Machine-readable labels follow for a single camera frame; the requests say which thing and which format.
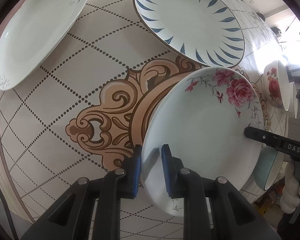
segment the white glove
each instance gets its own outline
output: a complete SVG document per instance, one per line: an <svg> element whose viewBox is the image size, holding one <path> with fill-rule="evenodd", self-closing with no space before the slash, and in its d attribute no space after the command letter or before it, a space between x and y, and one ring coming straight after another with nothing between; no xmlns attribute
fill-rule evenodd
<svg viewBox="0 0 300 240"><path fill-rule="evenodd" d="M293 175L293 170L294 161L290 160L285 169L285 186L280 199L280 207L287 214L293 213L300 203L300 186Z"/></svg>

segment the tablecloth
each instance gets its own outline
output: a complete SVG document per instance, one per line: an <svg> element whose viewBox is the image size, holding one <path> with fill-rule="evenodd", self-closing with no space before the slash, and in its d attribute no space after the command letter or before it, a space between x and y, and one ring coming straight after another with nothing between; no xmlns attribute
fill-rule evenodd
<svg viewBox="0 0 300 240"><path fill-rule="evenodd" d="M286 135L287 117L262 90L265 66L283 60L276 37L245 3L222 1L245 38L243 60L233 68L256 90L265 129ZM147 30L132 0L88 0L42 65L0 91L0 152L29 217L37 220L79 177L97 179L120 167L142 144L158 102L184 73L199 68ZM253 202L263 191L251 176L241 193ZM141 185L121 209L121 238L182 238L183 219L153 206Z"/></svg>

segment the floral bowl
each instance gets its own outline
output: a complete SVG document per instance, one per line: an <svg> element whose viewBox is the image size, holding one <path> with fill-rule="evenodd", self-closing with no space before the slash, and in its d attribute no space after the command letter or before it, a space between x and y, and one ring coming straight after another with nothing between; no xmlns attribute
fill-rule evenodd
<svg viewBox="0 0 300 240"><path fill-rule="evenodd" d="M166 191L163 144L201 177L223 176L241 189L262 145L244 136L247 126L263 129L264 123L259 99L244 76L214 66L185 73L161 101L146 131L141 179L150 200L172 216L183 216L183 199L172 200Z"/></svg>
<svg viewBox="0 0 300 240"><path fill-rule="evenodd" d="M262 79L263 94L269 103L282 111L287 111L290 104L290 85L287 71L280 60L266 66Z"/></svg>

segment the plate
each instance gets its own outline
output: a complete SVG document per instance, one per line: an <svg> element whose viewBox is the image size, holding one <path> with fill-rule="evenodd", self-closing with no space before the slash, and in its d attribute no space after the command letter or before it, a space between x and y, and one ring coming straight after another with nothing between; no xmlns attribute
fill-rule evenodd
<svg viewBox="0 0 300 240"><path fill-rule="evenodd" d="M87 0L28 0L0 37L0 90L30 75L59 44Z"/></svg>
<svg viewBox="0 0 300 240"><path fill-rule="evenodd" d="M141 178L150 200L172 216L183 216L183 199L166 192L160 156L172 156L200 176L226 177L238 190L251 175L261 143L247 139L247 126L263 129L263 114L251 84L238 72L207 67L181 80L161 101L146 132Z"/></svg>
<svg viewBox="0 0 300 240"><path fill-rule="evenodd" d="M133 0L141 21L160 41L205 66L237 65L244 54L238 21L221 0Z"/></svg>

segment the blue striped plate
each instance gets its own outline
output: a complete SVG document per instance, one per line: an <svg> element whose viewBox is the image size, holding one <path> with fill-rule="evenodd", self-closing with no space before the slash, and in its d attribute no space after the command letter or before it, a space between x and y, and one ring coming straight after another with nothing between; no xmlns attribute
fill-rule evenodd
<svg viewBox="0 0 300 240"><path fill-rule="evenodd" d="M184 57L205 66L237 65L244 54L238 21L221 0L133 0L146 27Z"/></svg>

